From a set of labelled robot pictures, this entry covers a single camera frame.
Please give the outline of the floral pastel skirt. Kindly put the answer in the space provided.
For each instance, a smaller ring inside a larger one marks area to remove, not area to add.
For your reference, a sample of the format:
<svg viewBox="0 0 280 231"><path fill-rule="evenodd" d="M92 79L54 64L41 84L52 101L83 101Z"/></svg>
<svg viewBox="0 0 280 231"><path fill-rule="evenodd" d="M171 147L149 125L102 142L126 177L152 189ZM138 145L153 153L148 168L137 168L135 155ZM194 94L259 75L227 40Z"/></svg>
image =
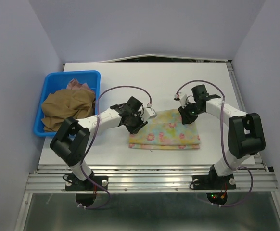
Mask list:
<svg viewBox="0 0 280 231"><path fill-rule="evenodd" d="M177 109L157 112L154 119L129 136L131 149L147 150L198 150L200 137L195 123L182 124Z"/></svg>

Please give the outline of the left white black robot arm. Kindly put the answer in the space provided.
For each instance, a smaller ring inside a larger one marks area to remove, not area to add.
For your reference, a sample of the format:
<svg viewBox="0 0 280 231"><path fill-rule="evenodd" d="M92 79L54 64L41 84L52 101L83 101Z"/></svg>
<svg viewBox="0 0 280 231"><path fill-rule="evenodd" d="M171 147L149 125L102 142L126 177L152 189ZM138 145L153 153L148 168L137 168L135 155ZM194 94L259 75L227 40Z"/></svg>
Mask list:
<svg viewBox="0 0 280 231"><path fill-rule="evenodd" d="M77 185L87 190L93 185L92 170L84 160L88 142L95 140L98 133L119 126L136 134L152 116L155 116L154 110L143 107L139 100L130 97L126 103L112 105L100 114L77 120L65 119L50 148L70 167Z"/></svg>

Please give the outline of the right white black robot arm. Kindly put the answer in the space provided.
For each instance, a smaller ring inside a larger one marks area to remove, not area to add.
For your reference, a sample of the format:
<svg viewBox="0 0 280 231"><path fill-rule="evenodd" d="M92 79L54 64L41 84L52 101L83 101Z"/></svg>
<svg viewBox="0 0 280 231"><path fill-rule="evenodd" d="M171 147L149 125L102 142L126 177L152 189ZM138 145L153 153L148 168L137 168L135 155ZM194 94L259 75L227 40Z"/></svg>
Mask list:
<svg viewBox="0 0 280 231"><path fill-rule="evenodd" d="M207 175L199 175L192 180L195 188L218 188L222 184L233 185L233 173L247 170L242 163L264 150L266 141L259 114L247 113L230 106L225 102L224 93L209 94L205 84L203 82L191 89L193 103L180 91L177 91L174 99L181 104L178 111L183 124L195 122L203 113L208 113L220 121L222 158L210 167Z"/></svg>

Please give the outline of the pink skirt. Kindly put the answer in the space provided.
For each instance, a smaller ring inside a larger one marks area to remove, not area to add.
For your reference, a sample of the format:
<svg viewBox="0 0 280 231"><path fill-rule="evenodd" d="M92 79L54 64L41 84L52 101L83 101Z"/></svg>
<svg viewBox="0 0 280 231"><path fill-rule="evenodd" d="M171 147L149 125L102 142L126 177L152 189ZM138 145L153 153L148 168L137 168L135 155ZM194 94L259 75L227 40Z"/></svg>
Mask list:
<svg viewBox="0 0 280 231"><path fill-rule="evenodd" d="M86 90L90 92L94 92L87 83L80 83L76 78L72 79L68 84L67 84L67 89L69 90Z"/></svg>

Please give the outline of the brown skirt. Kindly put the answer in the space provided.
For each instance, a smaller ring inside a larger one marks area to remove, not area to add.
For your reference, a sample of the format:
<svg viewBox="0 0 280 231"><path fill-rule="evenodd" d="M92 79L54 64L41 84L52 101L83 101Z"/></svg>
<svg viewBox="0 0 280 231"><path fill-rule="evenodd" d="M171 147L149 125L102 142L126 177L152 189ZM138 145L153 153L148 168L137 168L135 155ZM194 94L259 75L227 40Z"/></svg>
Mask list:
<svg viewBox="0 0 280 231"><path fill-rule="evenodd" d="M93 115L95 93L89 90L62 89L49 94L41 104L45 132L57 132L65 119L82 119Z"/></svg>

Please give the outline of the blue plastic bin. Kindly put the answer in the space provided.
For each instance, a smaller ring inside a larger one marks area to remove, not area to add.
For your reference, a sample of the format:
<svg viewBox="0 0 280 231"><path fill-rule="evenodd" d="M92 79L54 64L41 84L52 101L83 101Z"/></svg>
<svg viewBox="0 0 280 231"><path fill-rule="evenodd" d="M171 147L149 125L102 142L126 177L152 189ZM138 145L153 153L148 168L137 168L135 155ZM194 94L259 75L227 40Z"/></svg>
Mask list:
<svg viewBox="0 0 280 231"><path fill-rule="evenodd" d="M45 132L42 119L44 113L41 109L42 103L49 94L58 90L65 89L72 79L77 79L80 83L87 83L89 88L94 91L96 99L100 96L101 75L96 70L56 72L48 74L44 79L43 88L37 109L36 119L33 127L34 133L39 137L53 137L56 132Z"/></svg>

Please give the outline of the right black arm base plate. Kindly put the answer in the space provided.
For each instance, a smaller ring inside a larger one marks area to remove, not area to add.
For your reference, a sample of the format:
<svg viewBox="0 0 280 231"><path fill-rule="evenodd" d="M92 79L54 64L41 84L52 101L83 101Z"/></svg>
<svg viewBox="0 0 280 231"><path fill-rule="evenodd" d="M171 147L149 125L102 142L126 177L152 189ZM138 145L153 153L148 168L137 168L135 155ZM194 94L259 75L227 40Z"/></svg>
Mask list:
<svg viewBox="0 0 280 231"><path fill-rule="evenodd" d="M189 183L189 188L192 190L221 190L236 189L236 184L234 176L231 174L229 176L223 177L210 177L209 175L193 175L192 180Z"/></svg>

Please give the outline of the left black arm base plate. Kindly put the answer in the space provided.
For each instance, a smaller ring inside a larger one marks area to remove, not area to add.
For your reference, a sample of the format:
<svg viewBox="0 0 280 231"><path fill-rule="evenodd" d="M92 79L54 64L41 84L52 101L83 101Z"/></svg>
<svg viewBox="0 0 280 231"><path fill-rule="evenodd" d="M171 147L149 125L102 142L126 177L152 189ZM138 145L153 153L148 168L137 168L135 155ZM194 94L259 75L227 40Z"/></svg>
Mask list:
<svg viewBox="0 0 280 231"><path fill-rule="evenodd" d="M91 183L89 180L81 181L79 180L73 173L64 174L62 176L63 180L65 181L65 190L68 192L76 192L76 191L93 191L96 189L97 191L102 191L99 187L96 187ZM94 175L92 174L89 176L91 180L95 183L101 185L105 189L108 189L108 180L109 177L106 175Z"/></svg>

